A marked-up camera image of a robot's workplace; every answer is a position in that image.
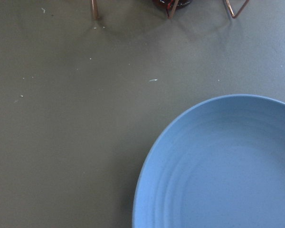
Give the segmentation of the tea bottle front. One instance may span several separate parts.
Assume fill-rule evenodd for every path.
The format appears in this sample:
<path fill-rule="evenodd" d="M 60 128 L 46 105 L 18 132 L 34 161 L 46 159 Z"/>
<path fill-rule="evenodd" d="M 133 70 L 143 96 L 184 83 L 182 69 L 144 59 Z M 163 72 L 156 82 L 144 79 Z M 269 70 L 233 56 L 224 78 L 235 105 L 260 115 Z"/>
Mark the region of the tea bottle front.
<path fill-rule="evenodd" d="M 153 3 L 167 10 L 172 10 L 175 0 L 153 0 Z M 191 4 L 192 0 L 178 0 L 177 9 L 184 8 Z"/>

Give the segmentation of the blue round plate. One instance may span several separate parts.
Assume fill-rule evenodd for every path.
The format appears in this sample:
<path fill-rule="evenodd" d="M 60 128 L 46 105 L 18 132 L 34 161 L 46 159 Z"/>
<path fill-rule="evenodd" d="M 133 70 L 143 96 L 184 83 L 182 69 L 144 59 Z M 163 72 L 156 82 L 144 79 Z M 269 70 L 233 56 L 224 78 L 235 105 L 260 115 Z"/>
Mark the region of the blue round plate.
<path fill-rule="evenodd" d="M 178 116 L 149 151 L 134 228 L 285 228 L 285 103 L 227 95 Z"/>

